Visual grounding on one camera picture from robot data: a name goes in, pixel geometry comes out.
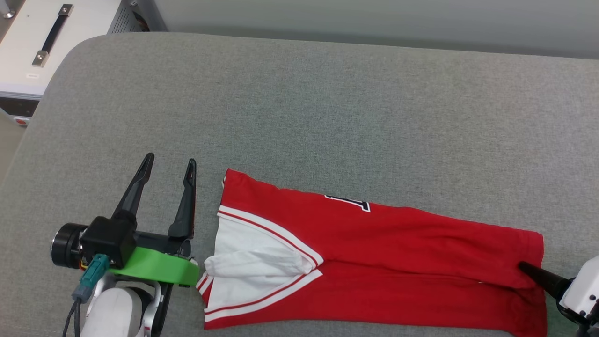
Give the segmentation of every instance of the black and white lettering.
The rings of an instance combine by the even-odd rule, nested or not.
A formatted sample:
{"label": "black and white lettering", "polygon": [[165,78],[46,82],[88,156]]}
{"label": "black and white lettering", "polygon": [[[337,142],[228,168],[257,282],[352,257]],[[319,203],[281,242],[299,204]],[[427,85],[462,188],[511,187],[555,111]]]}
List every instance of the black and white lettering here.
{"label": "black and white lettering", "polygon": [[339,200],[339,201],[343,201],[345,203],[350,203],[350,204],[354,204],[354,205],[360,206],[360,208],[364,212],[370,213],[370,204],[367,203],[366,201],[358,201],[358,200],[347,199],[347,198],[333,197],[332,195],[325,195],[325,197],[329,198],[329,199]]}

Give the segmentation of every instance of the gray wall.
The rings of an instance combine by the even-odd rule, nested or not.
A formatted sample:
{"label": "gray wall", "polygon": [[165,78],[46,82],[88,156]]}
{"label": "gray wall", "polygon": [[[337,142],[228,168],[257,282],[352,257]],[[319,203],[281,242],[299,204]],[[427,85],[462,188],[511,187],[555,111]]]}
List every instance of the gray wall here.
{"label": "gray wall", "polygon": [[155,0],[169,31],[599,58],[599,0]]}

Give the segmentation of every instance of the folded garment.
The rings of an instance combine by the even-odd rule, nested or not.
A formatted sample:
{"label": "folded garment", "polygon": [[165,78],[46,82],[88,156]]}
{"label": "folded garment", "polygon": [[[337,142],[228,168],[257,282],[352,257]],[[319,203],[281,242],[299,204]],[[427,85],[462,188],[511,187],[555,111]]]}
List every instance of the folded garment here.
{"label": "folded garment", "polygon": [[228,170],[214,256],[197,284],[205,328],[279,320],[547,334],[535,232],[316,193]]}

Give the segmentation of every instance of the robotic arm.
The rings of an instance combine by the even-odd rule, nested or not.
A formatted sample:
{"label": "robotic arm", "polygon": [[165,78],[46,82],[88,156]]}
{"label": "robotic arm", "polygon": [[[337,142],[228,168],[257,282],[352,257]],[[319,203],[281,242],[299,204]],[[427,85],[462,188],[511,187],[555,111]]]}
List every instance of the robotic arm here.
{"label": "robotic arm", "polygon": [[555,299],[559,313],[578,324],[576,337],[599,336],[599,256],[588,260],[573,279],[527,262],[518,267]]}
{"label": "robotic arm", "polygon": [[[82,269],[68,323],[75,314],[75,335],[83,337],[158,337],[164,326],[173,285],[189,287],[199,278],[190,257],[195,216],[196,162],[189,160],[183,197],[167,235],[137,231],[137,209],[150,179],[154,154],[146,155],[111,218],[88,225],[65,224],[52,241],[52,262]],[[119,287],[122,281],[153,288]],[[80,332],[79,309],[92,297]]]}

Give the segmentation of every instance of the red fabric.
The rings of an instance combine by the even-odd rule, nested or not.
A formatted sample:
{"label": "red fabric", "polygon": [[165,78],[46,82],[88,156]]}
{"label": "red fabric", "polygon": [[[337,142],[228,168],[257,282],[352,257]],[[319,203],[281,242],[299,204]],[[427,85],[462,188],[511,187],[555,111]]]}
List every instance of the red fabric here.
{"label": "red fabric", "polygon": [[541,266],[538,233],[409,207],[370,203],[366,212],[358,204],[278,189],[232,170],[222,205],[275,222],[325,262],[317,267],[323,276],[294,294],[208,322],[206,329],[345,320],[547,334],[543,289],[517,267],[519,261]]}

